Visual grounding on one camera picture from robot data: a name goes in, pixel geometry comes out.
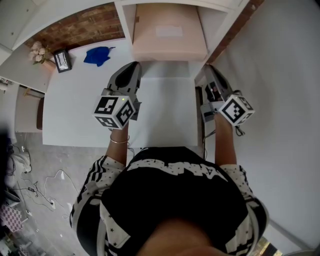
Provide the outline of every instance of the picture frame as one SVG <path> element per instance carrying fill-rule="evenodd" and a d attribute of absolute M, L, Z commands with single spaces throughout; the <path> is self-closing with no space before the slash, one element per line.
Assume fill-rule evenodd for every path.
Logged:
<path fill-rule="evenodd" d="M 72 69 L 69 53 L 66 49 L 56 50 L 53 53 L 55 65 L 59 73 Z"/>

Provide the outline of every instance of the gray floor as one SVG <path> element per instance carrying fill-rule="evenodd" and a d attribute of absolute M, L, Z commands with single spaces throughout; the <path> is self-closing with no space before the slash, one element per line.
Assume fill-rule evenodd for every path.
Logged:
<path fill-rule="evenodd" d="M 35 193 L 26 189 L 17 190 L 20 197 L 22 192 L 26 208 L 32 216 L 26 214 L 22 202 L 19 207 L 29 220 L 25 222 L 23 231 L 16 233 L 16 236 L 20 237 L 21 243 L 32 242 L 29 250 L 33 255 L 41 255 L 43 252 L 52 256 L 87 255 L 70 228 L 68 215 L 70 205 L 77 196 L 76 190 L 80 190 L 91 165 L 105 154 L 106 149 L 43 145 L 42 133 L 17 133 L 16 137 L 16 145 L 24 146 L 29 152 L 32 166 L 30 173 L 16 174 L 20 188 L 35 188 L 33 183 L 38 181 L 39 191 L 45 195 L 46 187 L 45 197 L 56 201 L 56 208 L 53 209 L 42 196 L 35 197 Z M 201 147 L 190 149 L 201 155 Z M 132 153 L 128 151 L 128 161 L 131 159 Z M 59 170 L 68 174 L 73 183 L 66 175 L 62 179 L 60 171 L 56 178 L 48 178 L 45 184 L 46 177 L 54 177 Z"/>

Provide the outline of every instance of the blue cloth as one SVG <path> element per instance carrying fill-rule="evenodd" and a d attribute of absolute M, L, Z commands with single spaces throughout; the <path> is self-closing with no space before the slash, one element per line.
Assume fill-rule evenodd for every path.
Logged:
<path fill-rule="evenodd" d="M 103 63 L 105 63 L 107 60 L 110 59 L 108 55 L 112 48 L 115 48 L 115 47 L 109 48 L 106 46 L 100 46 L 97 48 L 90 49 L 86 52 L 86 57 L 83 62 L 96 64 L 97 67 L 100 67 L 103 65 Z"/>

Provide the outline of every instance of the pink flower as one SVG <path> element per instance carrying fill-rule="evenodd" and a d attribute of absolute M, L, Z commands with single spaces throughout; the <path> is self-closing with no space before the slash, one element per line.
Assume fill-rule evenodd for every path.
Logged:
<path fill-rule="evenodd" d="M 45 53 L 46 53 L 46 49 L 45 48 L 42 47 L 42 48 L 39 49 L 39 54 L 40 55 L 44 55 Z"/>
<path fill-rule="evenodd" d="M 30 61 L 33 61 L 35 56 L 36 56 L 36 54 L 33 51 L 30 51 L 28 58 Z"/>
<path fill-rule="evenodd" d="M 40 62 L 42 60 L 42 57 L 43 57 L 42 55 L 35 56 L 35 61 Z"/>
<path fill-rule="evenodd" d="M 39 50 L 39 48 L 42 47 L 42 43 L 40 41 L 36 41 L 32 47 L 31 47 L 31 50 Z"/>

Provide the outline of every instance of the brick wall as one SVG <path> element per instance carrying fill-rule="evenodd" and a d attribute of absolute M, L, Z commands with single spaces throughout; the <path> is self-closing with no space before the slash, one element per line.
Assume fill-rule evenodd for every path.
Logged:
<path fill-rule="evenodd" d="M 35 34 L 24 44 L 31 47 L 35 41 L 40 41 L 54 52 L 124 37 L 115 4 L 112 2 L 61 19 Z"/>
<path fill-rule="evenodd" d="M 214 50 L 210 58 L 207 60 L 207 63 L 213 63 L 219 55 L 227 48 L 227 46 L 231 43 L 231 41 L 236 37 L 236 35 L 240 32 L 240 30 L 245 26 L 248 20 L 250 20 L 251 16 L 257 11 L 260 5 L 265 0 L 250 0 L 246 7 L 243 9 L 242 13 L 235 20 L 232 27 L 226 33 L 218 47 Z"/>

